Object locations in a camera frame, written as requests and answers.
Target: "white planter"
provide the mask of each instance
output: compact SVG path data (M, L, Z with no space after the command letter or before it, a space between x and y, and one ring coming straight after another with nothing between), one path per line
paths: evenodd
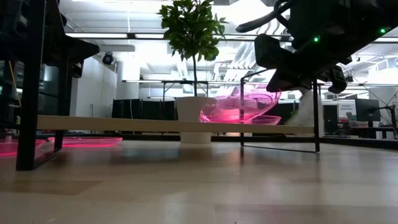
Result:
M214 102L214 98L204 96L188 96L177 98L177 113L179 121L200 122L201 109ZM208 144L212 133L180 133L182 143Z

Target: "ceiling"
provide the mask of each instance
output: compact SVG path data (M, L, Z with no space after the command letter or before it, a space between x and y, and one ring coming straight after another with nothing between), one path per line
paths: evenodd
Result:
M171 1L150 0L62 0L61 12L68 19L67 32L139 32L139 33L162 33L161 19L156 13L162 4L171 4ZM229 6L213 6L213 13L218 17L225 17L226 34L235 34L235 27L247 21L261 17L273 10L267 7L261 0L238 0ZM281 34L284 31L276 20L261 27L258 33ZM388 36L398 37L398 29L388 33ZM122 45L126 48L133 45L134 53L139 58L141 75L170 74L177 70L178 57L171 57L170 47L163 40L94 40L94 43L104 47L110 45ZM217 63L240 62L242 60L253 60L253 55L248 53L244 58L242 50L254 51L252 45L243 42L220 42L218 45L220 55L214 62L198 63L199 70L213 71ZM351 67L361 68L358 73L367 72L369 67L365 65L368 60L380 57L393 57L398 55L398 44L370 44L353 55L353 62L345 65L345 69ZM193 69L192 60L186 62L188 70Z

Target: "tree trunk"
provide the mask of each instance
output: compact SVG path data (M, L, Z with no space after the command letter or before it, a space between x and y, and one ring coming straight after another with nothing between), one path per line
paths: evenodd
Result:
M195 55L192 57L193 58L193 94L194 96L198 96L198 88L197 88L197 82L198 82L198 77L197 77L197 61L195 59Z

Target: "security camera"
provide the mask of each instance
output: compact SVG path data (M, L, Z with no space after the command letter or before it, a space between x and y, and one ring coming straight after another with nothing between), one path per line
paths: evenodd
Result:
M105 56L102 58L102 62L105 65L112 65L113 64L113 56L112 56L112 52L106 52Z

